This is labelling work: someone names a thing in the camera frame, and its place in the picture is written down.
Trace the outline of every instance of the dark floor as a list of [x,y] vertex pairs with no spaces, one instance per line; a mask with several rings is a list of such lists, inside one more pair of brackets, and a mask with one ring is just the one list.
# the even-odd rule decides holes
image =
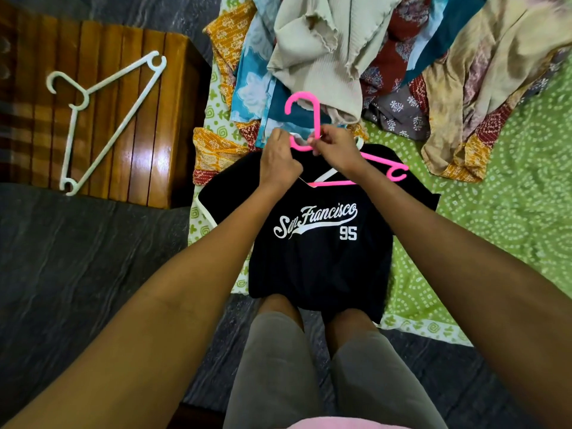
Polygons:
[[[43,13],[178,31],[211,61],[200,30],[220,0],[13,0]],[[156,210],[0,184],[0,425],[61,373],[123,303],[186,246],[189,209]],[[255,302],[233,295],[184,402],[225,411]],[[324,326],[304,312],[333,411]],[[387,332],[451,428],[536,427],[472,348]]]

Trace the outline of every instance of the black shirt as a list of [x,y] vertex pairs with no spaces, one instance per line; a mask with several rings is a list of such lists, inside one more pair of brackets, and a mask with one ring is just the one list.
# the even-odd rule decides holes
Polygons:
[[[362,152],[401,162],[381,144]],[[270,212],[254,242],[249,263],[250,296],[280,293],[297,307],[336,313],[358,308],[380,322],[391,267],[393,233],[358,185],[310,187],[331,170],[323,157],[292,150],[304,167]],[[214,225],[222,222],[258,187],[261,152],[253,152],[215,176],[198,195],[198,205]],[[371,162],[383,173],[388,165]],[[335,173],[328,181],[346,180]],[[397,182],[435,210],[431,194],[411,172]]]

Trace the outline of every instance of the wooden surface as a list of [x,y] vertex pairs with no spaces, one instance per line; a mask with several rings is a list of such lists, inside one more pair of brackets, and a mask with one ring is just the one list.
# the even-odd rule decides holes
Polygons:
[[[3,36],[11,48],[0,54],[0,63],[13,72],[10,81],[0,80],[0,95],[11,104],[0,107],[0,122],[10,128],[7,138],[0,137],[10,157],[0,172],[3,181],[60,188],[69,104],[79,105],[83,97],[62,78],[54,82],[57,93],[50,93],[50,72],[65,72],[87,89],[157,50],[167,57],[166,69],[80,194],[155,208],[172,207],[174,198],[177,206],[191,203],[192,129],[203,123],[210,72],[188,37],[55,19],[0,0]],[[81,179],[153,73],[144,64],[90,95],[78,114],[68,176]]]

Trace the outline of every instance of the thigh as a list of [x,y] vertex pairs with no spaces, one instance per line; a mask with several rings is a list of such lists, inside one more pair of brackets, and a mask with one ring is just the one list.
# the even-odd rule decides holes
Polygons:
[[234,379],[224,429],[285,428],[322,413],[304,332],[283,313],[256,316]]
[[411,429],[446,428],[425,389],[380,332],[347,341],[332,359],[339,411]]

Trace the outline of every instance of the right arm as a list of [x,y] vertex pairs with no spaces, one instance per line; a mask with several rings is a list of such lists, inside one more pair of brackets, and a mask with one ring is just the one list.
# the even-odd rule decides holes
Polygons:
[[572,421],[572,300],[511,254],[418,202],[323,126],[316,151],[368,194],[451,316],[526,409]]

